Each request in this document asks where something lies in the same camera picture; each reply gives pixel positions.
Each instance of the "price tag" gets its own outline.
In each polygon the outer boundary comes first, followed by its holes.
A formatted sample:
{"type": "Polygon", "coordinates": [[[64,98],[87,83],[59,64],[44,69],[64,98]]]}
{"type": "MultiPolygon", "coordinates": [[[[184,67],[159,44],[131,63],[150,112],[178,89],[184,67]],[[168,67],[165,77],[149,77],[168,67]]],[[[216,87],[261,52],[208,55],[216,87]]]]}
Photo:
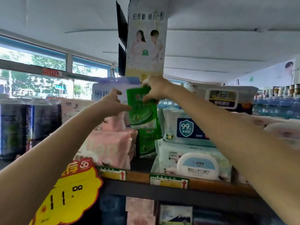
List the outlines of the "price tag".
{"type": "Polygon", "coordinates": [[[30,225],[71,224],[78,221],[96,202],[102,184],[91,158],[74,160],[39,207],[30,225]]]}
{"type": "Polygon", "coordinates": [[[59,71],[59,70],[43,68],[43,75],[46,75],[46,76],[62,78],[62,73],[63,72],[59,71]]]}
{"type": "Polygon", "coordinates": [[[97,170],[100,172],[101,177],[110,178],[116,180],[126,180],[126,170],[107,167],[107,166],[96,166],[97,170]]]}
{"type": "Polygon", "coordinates": [[[179,189],[188,188],[187,178],[172,177],[166,175],[150,175],[150,185],[160,185],[179,189]]]}

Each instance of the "red arrow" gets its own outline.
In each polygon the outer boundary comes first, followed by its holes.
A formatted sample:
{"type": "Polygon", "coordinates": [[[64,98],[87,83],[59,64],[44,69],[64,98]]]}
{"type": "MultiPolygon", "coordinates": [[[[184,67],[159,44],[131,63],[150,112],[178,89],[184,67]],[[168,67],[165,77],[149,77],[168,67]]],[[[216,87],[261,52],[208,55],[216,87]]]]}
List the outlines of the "red arrow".
{"type": "Polygon", "coordinates": [[[183,188],[185,189],[185,185],[187,184],[187,182],[184,180],[182,184],[183,184],[183,188]]]}
{"type": "Polygon", "coordinates": [[[121,179],[124,180],[124,175],[125,175],[125,174],[124,174],[123,171],[121,172],[121,175],[122,175],[122,178],[121,178],[121,179]]]}

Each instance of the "ceiling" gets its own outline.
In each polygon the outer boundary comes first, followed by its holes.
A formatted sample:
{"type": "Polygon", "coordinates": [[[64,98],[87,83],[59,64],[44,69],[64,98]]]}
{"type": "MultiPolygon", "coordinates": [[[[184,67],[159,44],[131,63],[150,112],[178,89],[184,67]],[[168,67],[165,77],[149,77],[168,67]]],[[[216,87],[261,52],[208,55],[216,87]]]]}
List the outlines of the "ceiling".
{"type": "MultiPolygon", "coordinates": [[[[127,15],[129,0],[117,1],[127,15]]],[[[300,32],[290,31],[300,31],[299,6],[300,0],[170,0],[164,74],[222,82],[293,58],[300,53],[300,32]]],[[[118,62],[115,0],[0,0],[0,28],[118,62]],[[112,31],[65,34],[81,29],[112,31]]]]}

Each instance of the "green package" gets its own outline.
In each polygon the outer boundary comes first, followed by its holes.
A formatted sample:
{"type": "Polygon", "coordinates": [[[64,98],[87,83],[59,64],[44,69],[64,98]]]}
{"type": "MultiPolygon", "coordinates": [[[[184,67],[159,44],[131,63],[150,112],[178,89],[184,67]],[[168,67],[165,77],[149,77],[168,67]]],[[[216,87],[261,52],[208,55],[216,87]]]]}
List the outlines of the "green package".
{"type": "Polygon", "coordinates": [[[155,158],[155,140],[162,138],[160,124],[157,121],[157,129],[140,129],[140,158],[155,158]]]}
{"type": "Polygon", "coordinates": [[[157,128],[157,106],[155,100],[143,103],[144,96],[150,90],[150,87],[138,87],[126,90],[128,105],[132,107],[132,110],[129,112],[129,122],[133,129],[157,128]]]}

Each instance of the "hanging advertisement banner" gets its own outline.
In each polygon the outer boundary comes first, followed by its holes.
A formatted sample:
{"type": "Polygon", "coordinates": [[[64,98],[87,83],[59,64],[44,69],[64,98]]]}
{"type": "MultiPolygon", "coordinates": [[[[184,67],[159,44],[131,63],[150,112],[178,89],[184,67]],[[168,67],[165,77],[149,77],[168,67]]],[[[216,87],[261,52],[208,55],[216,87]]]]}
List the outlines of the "hanging advertisement banner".
{"type": "Polygon", "coordinates": [[[126,76],[163,75],[169,0],[131,0],[126,76]]]}

